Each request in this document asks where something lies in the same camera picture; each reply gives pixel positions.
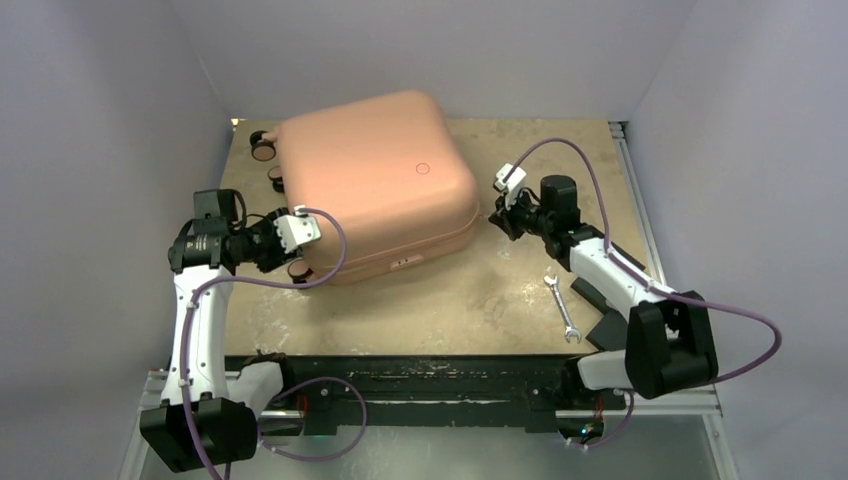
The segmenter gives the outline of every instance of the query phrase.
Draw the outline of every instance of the white wall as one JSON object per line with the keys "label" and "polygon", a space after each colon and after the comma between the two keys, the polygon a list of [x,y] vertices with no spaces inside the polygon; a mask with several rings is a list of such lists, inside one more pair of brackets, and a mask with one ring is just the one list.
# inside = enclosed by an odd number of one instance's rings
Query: white wall
{"label": "white wall", "polygon": [[0,477],[115,478],[232,125],[170,4],[0,2]]}
{"label": "white wall", "polygon": [[[745,479],[845,478],[848,4],[702,0],[627,133],[670,280],[769,314],[721,385]],[[770,333],[715,315],[723,371]]]}
{"label": "white wall", "polygon": [[448,114],[626,119],[695,0],[172,0],[234,117],[405,88]]}

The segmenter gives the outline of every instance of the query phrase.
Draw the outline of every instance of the suitcase lid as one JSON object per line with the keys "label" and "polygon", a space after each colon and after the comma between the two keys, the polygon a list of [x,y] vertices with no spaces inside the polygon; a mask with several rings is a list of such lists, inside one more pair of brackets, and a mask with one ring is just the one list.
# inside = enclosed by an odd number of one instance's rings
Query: suitcase lid
{"label": "suitcase lid", "polygon": [[[346,267],[402,257],[450,238],[479,213],[473,174],[439,105],[406,91],[321,110],[277,127],[290,206],[327,211],[344,228]],[[330,268],[340,243],[319,218],[321,240],[304,248],[313,269]]]}

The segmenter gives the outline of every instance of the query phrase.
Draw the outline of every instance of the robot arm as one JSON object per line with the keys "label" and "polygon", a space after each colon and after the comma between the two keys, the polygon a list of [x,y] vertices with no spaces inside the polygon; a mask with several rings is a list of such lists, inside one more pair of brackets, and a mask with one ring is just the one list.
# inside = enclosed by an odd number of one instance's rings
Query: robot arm
{"label": "robot arm", "polygon": [[[236,202],[242,206],[239,218]],[[172,366],[159,408],[141,413],[142,436],[174,472],[202,467],[191,444],[183,411],[177,359],[188,349],[188,388],[206,451],[215,464],[251,458],[256,450],[257,418],[283,390],[283,372],[274,355],[242,369],[228,385],[224,373],[224,332],[231,282],[210,287],[197,304],[192,294],[204,283],[231,277],[243,262],[269,272],[300,256],[300,247],[321,238],[315,218],[275,210],[247,225],[244,201],[235,190],[194,194],[195,218],[183,227],[168,251],[174,272],[177,320]],[[182,339],[185,312],[193,317],[188,342]]]}
{"label": "robot arm", "polygon": [[[707,310],[667,299],[645,288],[675,293],[656,283],[616,248],[604,249],[603,233],[581,222],[577,186],[567,176],[542,179],[540,195],[524,185],[526,174],[505,165],[495,177],[501,193],[489,221],[517,240],[525,233],[542,238],[548,255],[588,281],[607,303],[628,319],[626,348],[582,357],[580,380],[588,389],[633,389],[645,398],[703,385],[718,374]],[[634,279],[610,258],[636,272]],[[695,292],[679,294],[701,299]],[[677,332],[668,339],[666,327]]]}

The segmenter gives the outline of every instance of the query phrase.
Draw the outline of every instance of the purple cable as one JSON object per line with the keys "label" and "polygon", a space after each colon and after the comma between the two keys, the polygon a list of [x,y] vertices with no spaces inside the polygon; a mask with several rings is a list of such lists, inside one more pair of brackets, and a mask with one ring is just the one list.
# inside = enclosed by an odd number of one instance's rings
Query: purple cable
{"label": "purple cable", "polygon": [[[592,164],[589,162],[589,158],[586,156],[586,153],[583,152],[583,149],[580,148],[580,146],[578,146],[576,143],[572,142],[571,140],[568,140],[568,139],[565,139],[565,138],[559,138],[559,137],[548,138],[548,139],[536,142],[530,148],[528,148],[527,151],[524,152],[524,154],[521,155],[521,157],[518,158],[518,160],[515,161],[515,164],[512,166],[512,168],[507,172],[506,176],[504,177],[503,182],[506,183],[507,179],[509,179],[509,177],[512,175],[512,172],[514,172],[518,168],[518,166],[521,165],[521,163],[524,162],[524,160],[527,157],[529,157],[530,154],[533,153],[537,148],[539,148],[542,145],[545,145],[547,143],[554,143],[554,142],[564,143],[564,144],[568,145],[569,147],[573,148],[574,150],[576,150],[577,154],[580,155],[580,159],[583,160],[583,163],[586,165],[586,169],[589,170],[589,176],[592,178],[592,185],[595,187],[595,195],[598,197],[598,206],[599,206],[600,211],[601,211],[601,220],[604,223],[604,251],[609,252],[610,250],[613,249],[613,247],[612,247],[612,240],[611,240],[611,237],[610,237],[610,227],[609,227],[609,218],[607,217],[607,209],[606,209],[606,206],[604,205],[604,198],[601,195],[601,186],[598,183],[598,177],[595,176],[595,170],[592,168]],[[774,334],[774,341],[772,342],[771,347],[769,347],[769,349],[766,350],[765,353],[763,353],[759,357],[755,358],[753,361],[737,368],[736,370],[732,370],[728,373],[725,373],[724,375],[719,375],[712,382],[710,382],[711,384],[724,382],[724,381],[730,380],[731,378],[736,378],[740,375],[743,375],[747,372],[750,372],[751,370],[759,367],[760,365],[762,365],[763,363],[768,361],[768,359],[773,357],[774,354],[777,353],[777,351],[780,349],[780,346],[783,344],[783,334],[780,332],[780,329],[778,328],[777,324],[775,324],[774,321],[772,321],[771,319],[767,318],[764,315],[760,315],[759,313],[752,312],[750,310],[745,310],[744,308],[734,307],[734,306],[731,306],[731,305],[723,305],[721,303],[707,302],[707,301],[703,301],[703,300],[697,300],[697,299],[694,299],[694,298],[683,297],[681,295],[677,295],[677,294],[674,294],[674,293],[666,293],[666,292],[654,287],[653,285],[650,285],[649,282],[647,280],[645,280],[644,278],[642,278],[636,270],[634,270],[633,268],[628,266],[624,261],[622,261],[620,258],[618,258],[618,252],[615,252],[614,255],[609,255],[609,258],[612,260],[613,263],[615,263],[619,268],[624,270],[634,280],[639,282],[643,287],[646,287],[648,289],[648,291],[650,291],[651,293],[657,294],[657,295],[664,297],[664,298],[667,298],[669,300],[674,300],[674,301],[684,303],[684,304],[687,304],[687,305],[692,305],[692,306],[695,306],[695,307],[709,308],[709,309],[713,309],[713,310],[719,310],[721,312],[731,313],[733,315],[740,315],[740,316],[743,316],[743,317],[748,317],[752,320],[756,320],[757,322],[762,323],[763,325],[765,325],[769,329],[771,329],[772,333]],[[627,414],[625,414],[624,419],[621,421],[618,428],[616,428],[615,431],[611,435],[609,435],[606,439],[602,439],[600,442],[596,443],[595,445],[593,445],[590,448],[599,447],[599,446],[605,444],[608,440],[612,439],[615,435],[618,435],[618,433],[622,430],[622,428],[630,421],[630,416],[632,415],[632,413],[633,413],[633,392],[630,392],[630,407],[627,409]]]}
{"label": "purple cable", "polygon": [[[339,254],[339,261],[336,263],[336,266],[330,270],[329,273],[319,278],[318,280],[313,280],[306,283],[280,283],[280,282],[272,282],[269,280],[260,280],[257,278],[249,278],[249,277],[241,277],[241,276],[232,276],[232,277],[218,277],[208,282],[200,285],[197,289],[192,293],[191,299],[189,300],[189,305],[197,305],[198,300],[201,295],[208,290],[210,287],[217,285],[219,283],[224,282],[239,282],[239,283],[249,283],[251,285],[260,285],[263,287],[273,287],[273,288],[290,288],[296,290],[303,290],[306,288],[317,287],[326,283],[328,280],[333,278],[333,275],[338,273],[341,270],[342,265],[344,265],[345,259],[347,257],[347,237],[345,237],[344,231],[342,230],[342,226],[339,225],[339,222],[336,221],[335,218],[332,217],[329,213],[318,210],[314,208],[302,208],[302,212],[305,213],[314,213],[316,215],[320,215],[329,221],[336,231],[339,233],[339,240],[341,240],[342,249]],[[183,381],[183,386],[181,388],[182,397],[183,397],[183,412],[185,412],[186,416],[186,424],[188,425],[189,435],[191,436],[192,444],[194,444],[194,449],[197,452],[197,456],[200,457],[200,461],[203,463],[203,466],[206,467],[206,471],[209,472],[209,475],[214,480],[224,480],[218,474],[218,471],[215,469],[215,465],[212,464],[212,460],[209,459],[209,455],[206,454],[206,450],[203,448],[203,441],[200,438],[200,433],[197,430],[197,424],[194,422],[194,416],[191,413],[191,392],[189,391],[189,378],[187,375],[188,371],[188,345],[189,345],[189,337],[191,336],[191,323],[194,320],[194,309],[187,308],[185,319],[183,320],[183,331],[182,337],[180,339],[180,358],[179,358],[179,368],[180,368],[180,380]]]}
{"label": "purple cable", "polygon": [[348,383],[345,380],[342,380],[341,378],[334,378],[334,377],[313,378],[311,380],[307,380],[303,383],[295,385],[294,387],[292,387],[292,388],[286,390],[285,392],[277,395],[276,397],[273,398],[272,401],[282,400],[283,398],[286,398],[287,396],[289,396],[292,393],[302,389],[303,387],[312,385],[313,383],[319,383],[319,382],[340,383],[340,384],[344,385],[345,387],[349,388],[350,391],[353,392],[353,394],[356,395],[356,398],[359,400],[359,405],[362,407],[362,426],[359,427],[359,432],[356,434],[356,437],[353,439],[353,441],[351,441],[346,447],[342,448],[338,452],[331,453],[329,455],[324,455],[324,456],[321,456],[321,457],[309,457],[309,456],[304,456],[304,455],[298,455],[296,453],[290,453],[290,452],[285,452],[285,451],[282,451],[282,450],[277,450],[277,447],[272,447],[271,445],[268,445],[267,443],[265,443],[265,440],[261,441],[261,444],[262,444],[263,447],[267,448],[272,453],[276,453],[277,455],[281,455],[281,456],[286,457],[286,458],[291,458],[293,460],[299,460],[301,462],[326,462],[326,461],[329,461],[329,460],[335,460],[335,459],[341,457],[342,455],[344,455],[345,453],[353,450],[353,447],[355,447],[359,443],[359,441],[362,440],[362,436],[365,435],[365,426],[368,423],[368,410],[367,410],[367,407],[365,405],[365,399],[362,398],[362,394],[359,393],[359,390],[355,389],[353,387],[353,385],[351,385],[350,383]]}

